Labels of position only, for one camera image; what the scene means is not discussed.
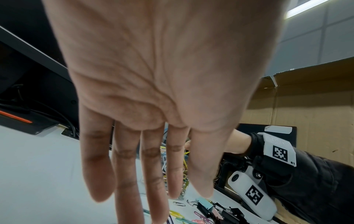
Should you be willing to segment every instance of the brown cardboard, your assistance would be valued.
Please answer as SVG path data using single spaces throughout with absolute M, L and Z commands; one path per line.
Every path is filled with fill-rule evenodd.
M 261 80 L 241 123 L 296 126 L 297 148 L 354 166 L 354 58 Z M 307 223 L 279 202 L 277 217 Z

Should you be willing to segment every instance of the orange stripe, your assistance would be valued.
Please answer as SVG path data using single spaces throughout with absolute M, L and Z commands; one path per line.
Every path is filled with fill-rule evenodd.
M 26 120 L 26 119 L 24 119 L 24 118 L 22 118 L 22 117 L 15 116 L 15 115 L 6 113 L 6 112 L 1 111 L 1 110 L 0 110 L 0 114 L 5 115 L 5 116 L 7 116 L 7 117 L 11 117 L 11 118 L 16 119 L 16 120 L 19 120 L 19 121 L 23 121 L 23 122 L 29 123 L 29 124 L 33 123 L 33 122 L 31 122 L 31 121 L 29 121 L 29 120 Z

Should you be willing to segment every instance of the qr code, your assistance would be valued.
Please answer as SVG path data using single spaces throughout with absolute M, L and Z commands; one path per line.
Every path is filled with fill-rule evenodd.
M 263 194 L 257 190 L 255 186 L 251 186 L 251 188 L 247 191 L 246 196 L 255 204 L 258 205 L 260 200 L 263 198 Z
M 273 157 L 277 159 L 288 161 L 288 151 L 273 145 Z

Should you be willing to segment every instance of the black sleeve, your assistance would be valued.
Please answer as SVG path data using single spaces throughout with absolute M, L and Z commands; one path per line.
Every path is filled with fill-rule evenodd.
M 259 154 L 263 138 L 251 136 L 257 149 L 248 153 Z M 354 223 L 354 168 L 294 149 L 297 166 L 288 182 L 274 185 L 266 177 L 270 195 L 309 223 Z

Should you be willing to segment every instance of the white table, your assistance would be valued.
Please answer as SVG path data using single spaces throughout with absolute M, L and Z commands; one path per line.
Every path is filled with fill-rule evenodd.
M 91 200 L 81 175 L 79 141 L 61 135 L 53 127 L 38 135 L 29 135 L 0 126 L 0 223 L 1 224 L 114 224 L 117 223 L 114 199 L 97 204 Z M 142 177 L 136 160 L 138 180 Z M 139 189 L 144 191 L 142 183 Z M 189 185 L 185 200 L 199 197 Z M 142 203 L 148 208 L 146 196 Z M 224 206 L 240 207 L 251 224 L 264 221 L 246 211 L 220 192 L 211 200 Z M 197 219 L 191 207 L 178 207 L 170 200 L 170 209 L 187 219 Z M 145 216 L 145 223 L 151 223 Z

